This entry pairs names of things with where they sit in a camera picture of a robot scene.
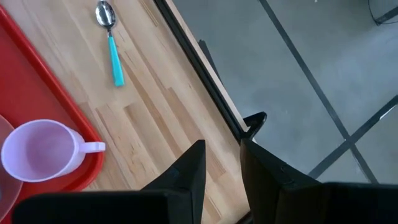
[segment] gray floor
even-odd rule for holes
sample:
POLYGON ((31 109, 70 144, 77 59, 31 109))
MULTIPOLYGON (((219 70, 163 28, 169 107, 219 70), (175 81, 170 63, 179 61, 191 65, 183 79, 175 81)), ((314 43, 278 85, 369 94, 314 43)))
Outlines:
MULTIPOLYGON (((258 0, 174 3, 196 39, 206 42, 241 114, 268 114, 256 136, 262 147, 309 173, 343 143, 331 116, 258 0)), ((398 93, 398 24, 375 26, 367 1, 269 0, 269 4, 350 134, 398 93)), ((398 113, 391 112, 385 119, 397 121, 398 113)), ((396 135, 398 124, 389 123, 377 123, 357 147, 378 181, 395 183, 398 152, 393 152, 398 150, 398 142, 386 137, 380 139, 383 144, 368 143, 380 138, 380 130, 396 135), (382 166, 388 156, 388 164, 382 166)), ((351 151, 318 179, 368 181, 351 151)))

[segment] floor tile line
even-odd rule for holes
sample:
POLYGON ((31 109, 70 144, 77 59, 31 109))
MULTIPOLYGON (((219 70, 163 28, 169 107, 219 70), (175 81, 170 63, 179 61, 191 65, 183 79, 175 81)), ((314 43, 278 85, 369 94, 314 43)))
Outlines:
POLYGON ((351 135, 350 141, 356 143, 361 137, 363 137, 377 122, 383 118, 386 113, 390 112, 395 106, 398 105, 398 95, 393 97, 388 103, 386 103, 379 111, 371 116, 361 127, 359 127, 354 134, 351 135))
MULTIPOLYGON (((324 160, 321 161, 313 170, 310 171, 309 176, 313 178, 319 177, 327 168, 329 168, 337 159, 342 156, 350 147, 355 145, 351 141, 347 141, 351 139, 351 136, 348 134, 347 129, 344 127, 343 122, 337 115, 337 112, 332 107, 330 101, 326 97, 325 93, 322 91, 320 85, 316 81, 315 77, 313 76, 312 72, 308 68, 307 64, 304 62, 304 59, 301 57, 300 53, 298 52, 297 48, 293 44, 292 40, 290 39, 289 35, 287 35, 286 30, 283 28, 282 24, 278 20, 277 16, 275 15, 274 11, 272 10, 271 6, 267 2, 267 0, 259 0, 264 10, 267 12, 269 19, 274 24, 275 28, 277 29, 279 35, 283 38, 286 46, 289 48, 290 52, 292 53, 294 59, 302 69, 304 75, 306 76, 307 80, 310 82, 312 88, 315 90, 315 93, 321 100, 323 106, 326 108, 328 114, 330 115, 331 119, 333 120, 334 124, 336 125, 337 129, 339 130, 340 134, 343 136, 345 142, 343 142, 337 149, 335 149, 331 154, 326 156, 324 160)), ((364 175, 369 179, 376 181, 373 173, 369 169, 366 161, 363 159, 361 153, 356 150, 356 153, 353 153, 355 159, 358 161, 358 164, 361 170, 364 172, 364 175)))
POLYGON ((306 76, 307 80, 310 82, 312 88, 315 90, 315 93, 321 100, 323 106, 326 108, 327 112, 329 113, 330 117, 332 118, 333 122, 335 123, 339 132, 343 135, 344 139, 349 137, 349 134, 344 127, 343 123, 341 122, 340 118, 338 117, 335 109, 332 107, 330 101, 322 91, 320 85, 316 81, 315 77, 313 76, 312 72, 308 68, 307 64, 304 62, 304 59, 301 57, 300 53, 296 49, 295 45, 293 44, 292 40, 290 39, 289 35, 287 35, 285 29, 283 28, 282 24, 279 22, 278 18, 276 17, 274 11, 271 9, 270 5, 266 0, 260 0, 261 5, 263 6, 264 10, 267 12, 270 20, 274 24, 275 28, 278 30, 278 33, 283 38, 286 46, 289 48, 290 52, 292 53, 293 57, 295 58, 296 62, 302 69, 304 75, 306 76))
POLYGON ((369 167, 368 163, 365 161, 362 154, 359 152, 356 145, 353 144, 350 147, 350 149, 351 149, 351 152, 353 153, 353 156, 354 156, 356 162, 359 165, 359 168, 361 168, 361 170, 365 174, 366 178, 370 181, 370 183, 378 184, 379 182, 377 181, 376 176, 373 174, 371 168, 369 167))
POLYGON ((344 141, 333 152, 327 155, 317 166, 315 166, 307 175, 317 179, 326 171, 334 162, 338 160, 346 151, 349 150, 352 143, 344 141))

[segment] wooden table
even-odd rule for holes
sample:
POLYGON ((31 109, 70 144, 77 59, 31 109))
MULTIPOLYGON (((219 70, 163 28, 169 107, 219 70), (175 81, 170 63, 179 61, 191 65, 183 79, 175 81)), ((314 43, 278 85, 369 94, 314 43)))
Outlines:
MULTIPOLYGON (((239 145, 152 0, 110 1, 126 79, 115 88, 96 0, 2 0, 107 143, 88 190, 140 189, 198 139, 206 140, 203 223, 234 223, 249 210, 239 145)), ((171 1, 237 119, 243 120, 171 1)))

